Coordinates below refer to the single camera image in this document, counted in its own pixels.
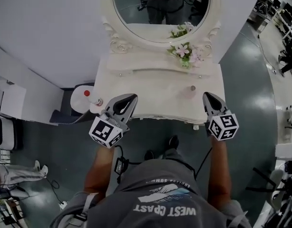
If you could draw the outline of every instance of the mirror frame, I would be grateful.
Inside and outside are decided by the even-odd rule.
[[[102,0],[102,10],[103,24],[111,37],[111,50],[113,52],[127,53],[133,45],[148,50],[165,51],[170,46],[178,46],[187,42],[198,44],[204,40],[210,41],[211,35],[215,35],[219,29],[221,0],[209,0],[207,16],[202,19],[201,25],[180,38],[170,39],[169,42],[149,41],[131,32],[114,7],[114,0]]]

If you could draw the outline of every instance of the red bottle cap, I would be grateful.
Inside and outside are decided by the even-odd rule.
[[[85,95],[85,96],[89,96],[89,95],[90,95],[90,91],[85,90],[84,95]]]

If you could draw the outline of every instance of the white pants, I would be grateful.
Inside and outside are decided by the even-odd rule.
[[[7,188],[23,181],[38,181],[45,177],[41,171],[21,165],[0,165],[0,186]]]

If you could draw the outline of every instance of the gray t-shirt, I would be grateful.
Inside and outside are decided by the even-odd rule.
[[[82,210],[88,194],[78,193],[50,227],[66,214]],[[225,228],[235,217],[251,228],[236,201],[220,211],[199,194],[192,172],[172,160],[150,160],[126,173],[114,194],[88,211],[87,228]]]

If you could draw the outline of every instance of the oval mirror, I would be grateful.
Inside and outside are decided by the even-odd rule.
[[[135,35],[152,42],[171,42],[201,26],[210,0],[113,0],[113,4]]]

